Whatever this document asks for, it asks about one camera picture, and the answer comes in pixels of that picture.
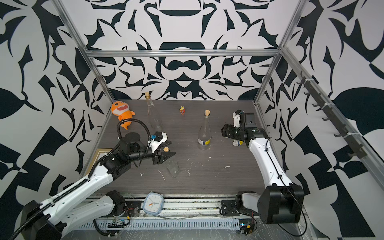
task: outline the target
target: orange plush toy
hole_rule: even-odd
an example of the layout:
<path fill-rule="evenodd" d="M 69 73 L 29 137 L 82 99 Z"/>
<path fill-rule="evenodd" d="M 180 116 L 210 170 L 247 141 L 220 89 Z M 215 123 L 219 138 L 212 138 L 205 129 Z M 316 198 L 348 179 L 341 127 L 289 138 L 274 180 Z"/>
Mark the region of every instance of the orange plush toy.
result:
<path fill-rule="evenodd" d="M 116 101 L 111 106 L 111 112 L 119 117 L 119 121 L 123 119 L 133 118 L 132 115 L 135 115 L 135 112 L 129 110 L 128 104 L 122 101 Z M 128 126 L 131 122 L 125 122 L 121 126 L 128 130 Z"/>

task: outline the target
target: bottle label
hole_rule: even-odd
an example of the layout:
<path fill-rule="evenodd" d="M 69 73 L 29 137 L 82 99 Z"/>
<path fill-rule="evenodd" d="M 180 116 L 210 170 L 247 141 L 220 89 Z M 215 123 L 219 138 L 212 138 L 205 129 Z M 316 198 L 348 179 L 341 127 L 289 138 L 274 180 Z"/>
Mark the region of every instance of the bottle label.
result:
<path fill-rule="evenodd" d="M 210 142 L 211 142 L 211 139 L 209 139 L 208 141 L 202 141 L 200 139 L 197 139 L 197 141 L 199 142 L 199 144 L 201 145 L 208 145 Z"/>
<path fill-rule="evenodd" d="M 243 141 L 238 141 L 238 140 L 234 140 L 233 142 L 232 142 L 232 145 L 233 146 L 240 146 L 240 145 L 242 145 L 243 144 Z"/>

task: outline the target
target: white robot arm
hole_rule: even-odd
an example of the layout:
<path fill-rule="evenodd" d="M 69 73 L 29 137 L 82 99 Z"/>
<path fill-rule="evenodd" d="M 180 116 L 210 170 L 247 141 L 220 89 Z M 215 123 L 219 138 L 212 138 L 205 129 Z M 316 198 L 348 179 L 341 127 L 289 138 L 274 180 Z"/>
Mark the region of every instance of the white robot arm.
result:
<path fill-rule="evenodd" d="M 237 110 L 233 113 L 233 125 L 225 124 L 221 132 L 223 137 L 246 143 L 264 179 L 264 192 L 261 195 L 254 192 L 243 193 L 242 205 L 237 208 L 243 207 L 259 213 L 265 224 L 297 223 L 304 192 L 281 168 L 265 131 L 256 126 L 254 113 Z"/>
<path fill-rule="evenodd" d="M 127 121 L 143 125 L 148 135 L 146 146 L 140 141 L 138 133 L 129 132 L 124 137 L 121 136 L 119 127 Z M 106 156 L 98 159 L 87 176 L 41 203 L 31 201 L 25 205 L 21 217 L 23 224 L 9 239 L 13 240 L 22 233 L 25 240 L 59 240 L 95 218 L 109 214 L 115 216 L 123 214 L 126 211 L 125 199 L 117 191 L 108 192 L 99 200 L 84 206 L 75 207 L 95 191 L 124 174 L 131 168 L 132 162 L 151 158 L 154 165 L 162 164 L 175 155 L 175 152 L 160 153 L 158 148 L 171 144 L 166 133 L 155 132 L 154 135 L 150 135 L 145 124 L 137 119 L 125 119 L 119 122 L 118 135 L 117 146 Z"/>

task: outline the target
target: dark wood surface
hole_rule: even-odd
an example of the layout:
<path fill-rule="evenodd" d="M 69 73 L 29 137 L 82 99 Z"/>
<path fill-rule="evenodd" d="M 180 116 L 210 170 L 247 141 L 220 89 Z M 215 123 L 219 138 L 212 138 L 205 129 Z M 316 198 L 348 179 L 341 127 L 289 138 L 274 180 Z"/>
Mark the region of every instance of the dark wood surface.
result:
<path fill-rule="evenodd" d="M 145 100 L 123 100 L 129 104 L 134 118 L 150 126 Z M 170 151 L 178 162 L 181 173 L 172 178 L 165 164 L 153 165 L 152 160 L 143 160 L 141 166 L 132 168 L 111 184 L 96 193 L 117 190 L 122 194 L 146 194 L 150 191 L 161 194 L 237 194 L 238 191 L 262 193 L 264 182 L 257 162 L 245 144 L 233 146 L 232 139 L 221 135 L 224 124 L 233 124 L 232 113 L 237 109 L 255 112 L 252 101 L 154 101 L 162 117 L 164 132 L 172 141 Z M 179 108 L 185 107 L 185 115 Z M 197 135 L 203 121 L 204 110 L 209 109 L 212 140 L 210 149 L 197 147 Z M 99 148 L 113 148 L 118 143 L 116 125 L 118 118 L 112 115 L 99 143 Z M 128 131 L 139 133 L 146 141 L 144 128 L 133 122 Z M 121 128 L 124 136 L 128 131 Z"/>

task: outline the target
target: patterned wallpaper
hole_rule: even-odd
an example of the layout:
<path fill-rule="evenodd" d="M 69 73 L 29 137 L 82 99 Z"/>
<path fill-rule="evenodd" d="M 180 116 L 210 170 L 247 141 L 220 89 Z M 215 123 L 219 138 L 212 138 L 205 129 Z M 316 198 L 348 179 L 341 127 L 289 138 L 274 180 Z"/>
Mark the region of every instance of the patterned wallpaper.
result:
<path fill-rule="evenodd" d="M 310 0 L 288 46 L 340 111 L 384 156 L 383 1 Z M 280 61 L 261 102 L 276 154 L 302 185 L 319 239 L 383 239 L 384 192 Z"/>
<path fill-rule="evenodd" d="M 66 0 L 90 50 L 277 48 L 298 0 Z M 271 57 L 98 58 L 116 99 L 253 99 Z"/>
<path fill-rule="evenodd" d="M 0 239 L 8 239 L 25 204 L 79 179 L 110 102 L 50 1 L 0 0 L 0 56 Z"/>
<path fill-rule="evenodd" d="M 253 99 L 270 56 L 141 57 L 95 60 L 116 99 Z"/>
<path fill-rule="evenodd" d="M 276 48 L 298 0 L 65 0 L 89 49 Z"/>

